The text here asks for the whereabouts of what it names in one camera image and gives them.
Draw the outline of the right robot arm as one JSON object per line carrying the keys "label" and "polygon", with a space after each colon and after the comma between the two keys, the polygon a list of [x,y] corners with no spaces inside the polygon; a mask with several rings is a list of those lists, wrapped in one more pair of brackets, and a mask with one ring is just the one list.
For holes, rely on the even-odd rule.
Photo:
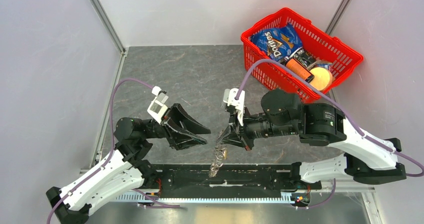
{"label": "right robot arm", "polygon": [[381,185],[406,179],[405,166],[395,155],[399,139],[363,137],[345,114],[327,103],[303,104],[293,93],[280,89],[261,99],[262,112],[251,114],[235,99],[236,89],[226,91],[228,126],[218,142],[249,151],[260,138],[296,135],[310,146],[332,147],[342,154],[317,162],[295,162],[290,166],[289,184],[300,189],[322,180],[351,177],[361,184]]}

